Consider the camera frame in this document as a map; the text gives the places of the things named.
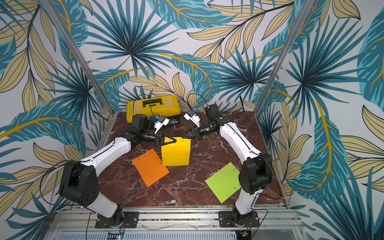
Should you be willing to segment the yellow paper sheet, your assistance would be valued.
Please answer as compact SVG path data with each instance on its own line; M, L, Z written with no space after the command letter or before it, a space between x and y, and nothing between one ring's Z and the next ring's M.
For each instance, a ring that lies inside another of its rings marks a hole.
M162 161L166 167L188 166L190 163L191 140L176 137L176 142L166 138L165 143L171 143L161 147Z

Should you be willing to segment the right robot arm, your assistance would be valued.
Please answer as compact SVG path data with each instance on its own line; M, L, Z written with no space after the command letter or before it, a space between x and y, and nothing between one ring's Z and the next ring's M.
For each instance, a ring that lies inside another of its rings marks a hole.
M272 157L256 149L241 133L235 120L221 113L216 104L208 105L205 111L208 117L206 124L200 123L201 118L193 110L184 114L186 120L195 124L190 129L191 138L200 141L204 136L218 133L233 148L242 164L238 177L241 186L239 198L232 211L219 212L220 226L244 227L258 217L253 206L273 180Z

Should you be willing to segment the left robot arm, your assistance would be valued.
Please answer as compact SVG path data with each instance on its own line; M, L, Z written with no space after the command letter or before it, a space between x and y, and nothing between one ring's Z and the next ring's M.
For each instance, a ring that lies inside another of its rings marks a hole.
M120 228L125 222L122 208L100 192L98 176L115 160L127 154L142 142L153 142L165 146L168 134L160 128L170 122L160 116L152 124L144 114L133 116L129 128L111 143L80 161L69 161L64 165L59 195L97 214L108 227Z

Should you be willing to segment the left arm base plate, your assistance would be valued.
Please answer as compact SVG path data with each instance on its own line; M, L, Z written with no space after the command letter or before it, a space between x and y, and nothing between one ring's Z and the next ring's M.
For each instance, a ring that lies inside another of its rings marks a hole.
M134 229L137 227L139 212L122 212L118 210L111 218L97 214L96 229Z

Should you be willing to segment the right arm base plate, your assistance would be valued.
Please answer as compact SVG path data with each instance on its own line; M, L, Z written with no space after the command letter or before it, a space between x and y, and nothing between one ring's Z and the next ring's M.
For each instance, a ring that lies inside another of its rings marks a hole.
M259 227L260 218L255 211L252 211L245 215L240 215L235 210L232 211L220 211L218 213L219 224L221 228L245 228L245 227Z

